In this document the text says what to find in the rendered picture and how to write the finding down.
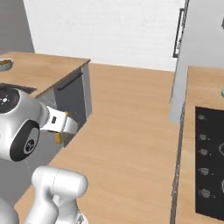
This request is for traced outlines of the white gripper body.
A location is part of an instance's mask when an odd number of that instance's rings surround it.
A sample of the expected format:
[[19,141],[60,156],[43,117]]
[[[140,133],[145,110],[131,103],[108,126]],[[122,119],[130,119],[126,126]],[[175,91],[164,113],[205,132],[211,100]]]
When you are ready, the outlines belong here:
[[75,135],[78,131],[79,124],[70,116],[66,117],[65,125],[63,127],[63,132]]

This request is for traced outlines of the dark grey dishwasher door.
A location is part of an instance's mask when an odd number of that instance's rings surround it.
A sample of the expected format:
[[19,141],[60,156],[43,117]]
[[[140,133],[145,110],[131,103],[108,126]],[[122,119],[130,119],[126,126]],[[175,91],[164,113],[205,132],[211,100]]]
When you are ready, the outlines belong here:
[[78,130],[87,121],[82,76],[61,91],[58,91],[57,87],[66,84],[80,72],[80,69],[71,72],[59,81],[53,89],[57,109],[68,112],[69,116],[79,124]]

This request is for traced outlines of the grey island cabinet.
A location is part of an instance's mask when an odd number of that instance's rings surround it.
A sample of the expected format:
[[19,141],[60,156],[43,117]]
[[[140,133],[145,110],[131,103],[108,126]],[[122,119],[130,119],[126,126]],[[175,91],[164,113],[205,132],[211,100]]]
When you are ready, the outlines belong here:
[[[83,72],[82,83],[86,117],[88,118],[92,113],[89,69],[88,65],[84,65],[79,66],[73,71],[76,71],[77,69],[80,69]],[[53,89],[59,81],[53,83],[52,86],[41,91],[41,93],[38,93],[36,90],[28,95],[53,109],[57,109]],[[56,143],[54,134],[55,133],[51,131],[41,131],[39,133],[36,149],[29,157],[22,161],[14,162],[0,158],[0,199],[5,200],[12,206],[15,205],[31,185],[33,171],[40,165],[49,164],[61,148],[67,146],[77,133],[75,135],[68,133],[62,134],[63,142],[61,144]]]

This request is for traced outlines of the black recessed sink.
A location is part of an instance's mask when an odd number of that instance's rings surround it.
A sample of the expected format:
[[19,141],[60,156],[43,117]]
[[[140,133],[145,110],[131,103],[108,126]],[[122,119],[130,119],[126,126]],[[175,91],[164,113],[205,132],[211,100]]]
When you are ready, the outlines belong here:
[[26,92],[29,95],[33,93],[34,91],[36,91],[35,87],[25,87],[25,86],[13,85],[9,83],[0,83],[0,88],[16,88]]

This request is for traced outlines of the grey bowl with food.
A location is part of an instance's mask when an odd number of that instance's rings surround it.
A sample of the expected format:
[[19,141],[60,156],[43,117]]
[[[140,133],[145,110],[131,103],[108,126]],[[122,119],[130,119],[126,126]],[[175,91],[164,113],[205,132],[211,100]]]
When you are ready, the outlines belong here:
[[10,70],[14,61],[12,59],[0,59],[0,71]]

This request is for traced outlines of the black hob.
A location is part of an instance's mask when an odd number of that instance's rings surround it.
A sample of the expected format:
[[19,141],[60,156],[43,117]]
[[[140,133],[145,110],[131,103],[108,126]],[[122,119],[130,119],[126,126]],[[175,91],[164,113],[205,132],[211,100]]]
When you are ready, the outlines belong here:
[[[198,115],[204,115],[201,121]],[[205,134],[209,140],[199,140]],[[200,149],[208,150],[202,156]],[[199,168],[208,168],[204,176]],[[209,198],[200,195],[200,189],[211,192]],[[224,110],[195,108],[195,212],[224,221]]]

